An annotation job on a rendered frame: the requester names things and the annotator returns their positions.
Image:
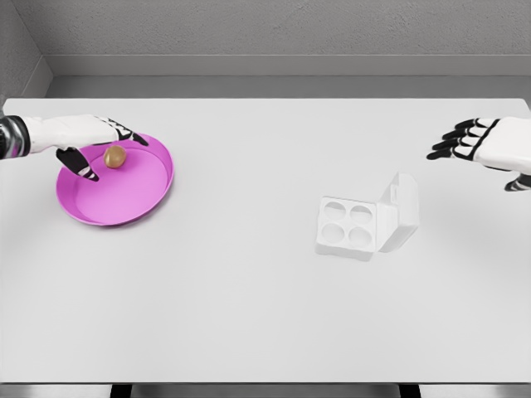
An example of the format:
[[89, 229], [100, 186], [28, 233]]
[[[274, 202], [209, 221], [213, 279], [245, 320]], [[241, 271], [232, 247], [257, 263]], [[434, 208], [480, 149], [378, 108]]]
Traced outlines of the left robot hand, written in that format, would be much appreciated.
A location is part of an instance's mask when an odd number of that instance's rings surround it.
[[113, 119], [91, 114], [46, 119], [45, 126], [51, 135], [51, 145], [56, 147], [57, 159], [75, 175], [93, 182], [98, 182], [99, 176], [80, 148], [124, 140], [149, 145], [140, 134]]

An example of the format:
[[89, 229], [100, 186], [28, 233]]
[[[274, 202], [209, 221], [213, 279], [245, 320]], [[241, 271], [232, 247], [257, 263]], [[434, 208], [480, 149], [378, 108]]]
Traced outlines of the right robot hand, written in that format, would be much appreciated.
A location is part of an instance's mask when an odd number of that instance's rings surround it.
[[457, 158], [518, 176], [507, 192], [531, 191], [531, 119], [505, 117], [462, 121], [426, 155], [429, 160]]

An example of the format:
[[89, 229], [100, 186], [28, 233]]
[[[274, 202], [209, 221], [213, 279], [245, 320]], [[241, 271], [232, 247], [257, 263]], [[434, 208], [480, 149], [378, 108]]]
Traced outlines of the brown egg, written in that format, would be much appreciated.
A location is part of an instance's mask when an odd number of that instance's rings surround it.
[[119, 145], [113, 145], [105, 150], [103, 160], [107, 168], [116, 169], [124, 165], [127, 158], [125, 149]]

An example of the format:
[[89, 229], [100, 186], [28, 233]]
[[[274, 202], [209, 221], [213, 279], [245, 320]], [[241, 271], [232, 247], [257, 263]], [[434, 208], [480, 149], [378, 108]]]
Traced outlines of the white egg box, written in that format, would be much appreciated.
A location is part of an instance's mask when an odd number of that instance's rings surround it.
[[369, 261], [401, 248], [420, 225], [418, 184], [397, 173], [378, 201], [322, 197], [314, 244], [319, 255]]

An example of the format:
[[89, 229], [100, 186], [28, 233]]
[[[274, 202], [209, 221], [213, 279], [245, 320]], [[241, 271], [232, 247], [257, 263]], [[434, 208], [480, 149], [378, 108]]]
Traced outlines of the pink round plate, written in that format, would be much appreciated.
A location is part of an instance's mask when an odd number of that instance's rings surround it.
[[63, 210], [74, 219], [96, 226], [115, 226], [135, 221], [152, 211], [173, 182], [173, 158], [156, 138], [145, 134], [146, 146], [132, 140], [119, 141], [125, 149], [124, 164], [106, 167], [110, 146], [87, 146], [80, 152], [98, 175], [98, 182], [78, 177], [67, 168], [59, 171], [56, 196]]

